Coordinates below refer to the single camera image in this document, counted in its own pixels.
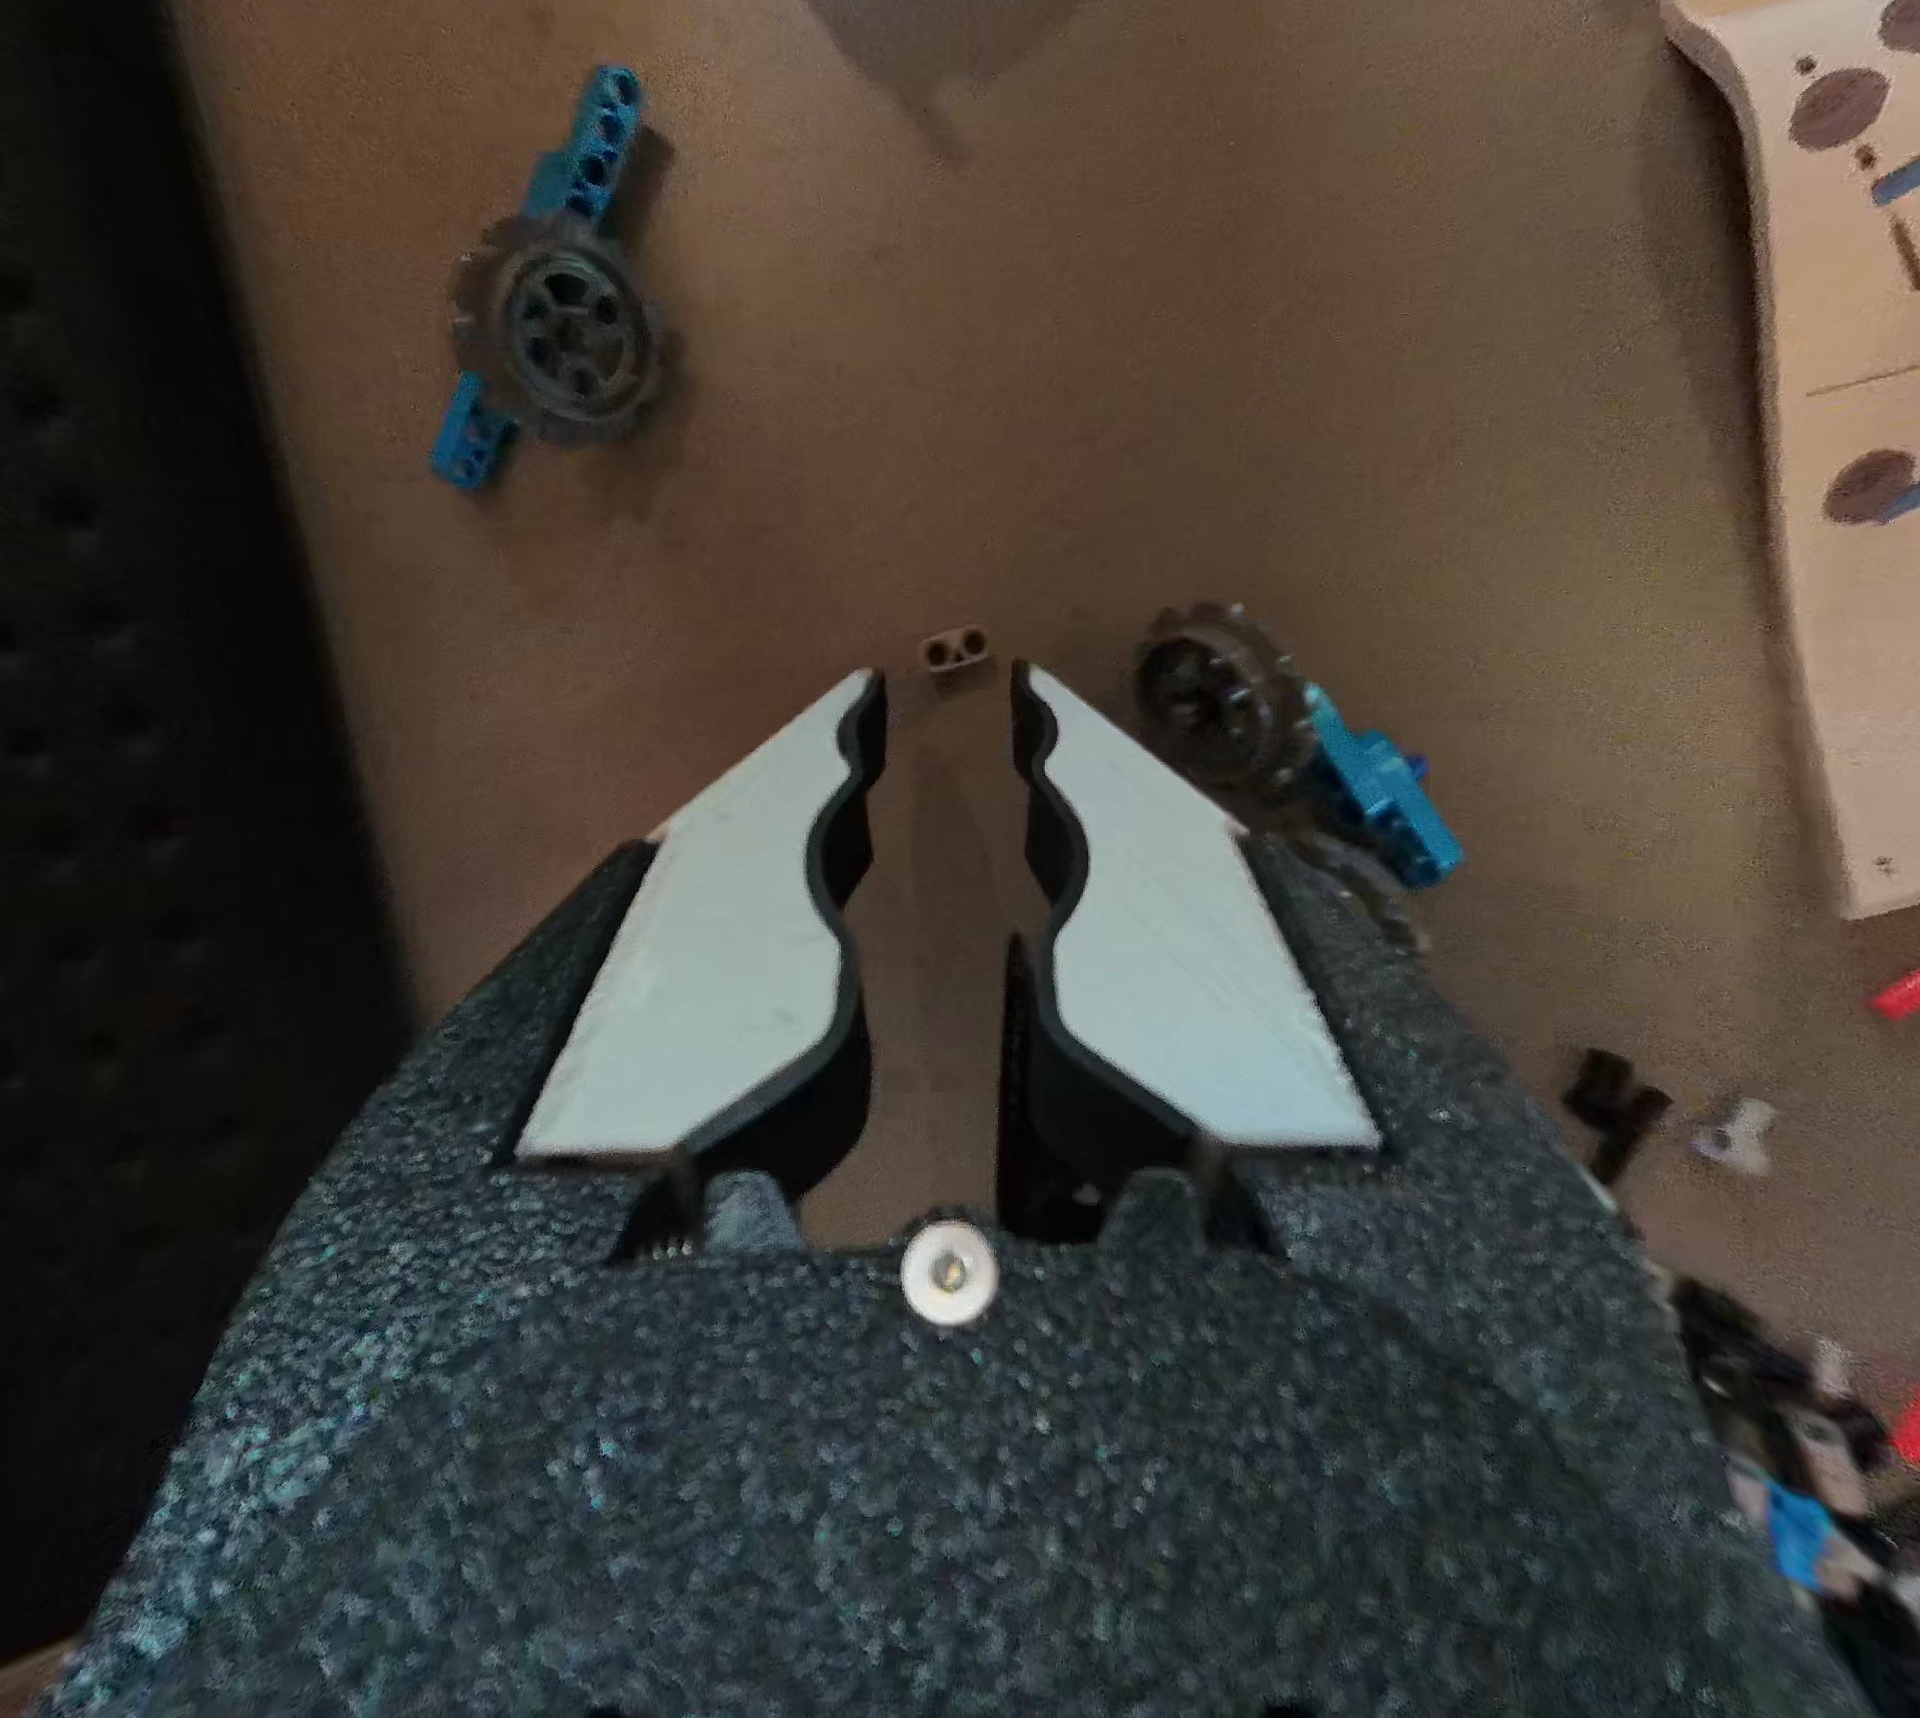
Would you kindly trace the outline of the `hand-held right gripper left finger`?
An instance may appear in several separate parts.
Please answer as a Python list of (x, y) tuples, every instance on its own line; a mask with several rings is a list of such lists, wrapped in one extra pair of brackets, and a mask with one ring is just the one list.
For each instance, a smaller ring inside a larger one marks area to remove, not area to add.
[(696, 1160), (803, 1082), (858, 994), (828, 835), (884, 744), (884, 678), (853, 669), (660, 821), (517, 1164)]

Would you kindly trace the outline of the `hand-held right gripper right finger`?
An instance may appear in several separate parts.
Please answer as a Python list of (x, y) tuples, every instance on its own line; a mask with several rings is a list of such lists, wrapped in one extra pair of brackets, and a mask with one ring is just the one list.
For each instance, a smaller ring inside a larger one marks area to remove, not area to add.
[(1244, 825), (1056, 673), (1010, 675), (1026, 1113), (1066, 1167), (1378, 1153), (1381, 1131), (1246, 855)]

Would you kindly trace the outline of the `blue beam with grey wheel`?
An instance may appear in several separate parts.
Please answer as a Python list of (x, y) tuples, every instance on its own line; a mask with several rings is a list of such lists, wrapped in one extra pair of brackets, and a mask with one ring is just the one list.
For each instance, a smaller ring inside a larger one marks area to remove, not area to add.
[(1148, 745), (1248, 832), (1284, 845), (1411, 960), (1416, 908), (1467, 860), (1430, 791), (1428, 757), (1356, 726), (1242, 603), (1166, 607), (1132, 689)]
[(657, 402), (665, 331), (613, 228), (643, 137), (636, 70), (594, 65), (517, 207), (453, 266), (446, 300), (455, 378), (430, 447), (442, 483), (480, 493), (515, 445), (608, 444)]

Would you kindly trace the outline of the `small black connector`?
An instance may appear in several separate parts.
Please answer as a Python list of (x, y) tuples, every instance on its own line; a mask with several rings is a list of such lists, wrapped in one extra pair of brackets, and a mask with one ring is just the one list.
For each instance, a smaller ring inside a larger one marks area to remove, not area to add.
[(1600, 1187), (1614, 1187), (1643, 1141), (1661, 1125), (1672, 1098), (1637, 1077), (1630, 1057), (1589, 1047), (1580, 1057), (1560, 1106), (1596, 1134), (1588, 1174)]

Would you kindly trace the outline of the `small white grey connector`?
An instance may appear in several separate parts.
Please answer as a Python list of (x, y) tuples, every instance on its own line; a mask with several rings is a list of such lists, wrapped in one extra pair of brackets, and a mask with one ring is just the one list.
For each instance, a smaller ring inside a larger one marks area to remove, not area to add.
[(1776, 1122), (1776, 1106), (1752, 1096), (1732, 1098), (1694, 1123), (1690, 1150), (1723, 1171), (1769, 1177), (1773, 1171), (1769, 1134)]

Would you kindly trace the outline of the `pile of small building pieces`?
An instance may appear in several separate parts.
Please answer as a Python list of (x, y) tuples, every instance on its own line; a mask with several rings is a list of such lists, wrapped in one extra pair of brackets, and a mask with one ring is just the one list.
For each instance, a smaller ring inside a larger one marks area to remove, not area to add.
[(1738, 1297), (1661, 1297), (1740, 1513), (1874, 1714), (1917, 1711), (1916, 1437), (1859, 1397), (1845, 1352), (1795, 1349)]

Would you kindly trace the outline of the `open instruction booklet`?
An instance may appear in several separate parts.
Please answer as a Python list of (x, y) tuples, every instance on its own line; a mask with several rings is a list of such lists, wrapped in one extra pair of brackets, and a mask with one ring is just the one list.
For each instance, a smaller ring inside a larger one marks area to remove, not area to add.
[(1836, 909), (1917, 896), (1917, 0), (1657, 0), (1740, 130), (1769, 524)]

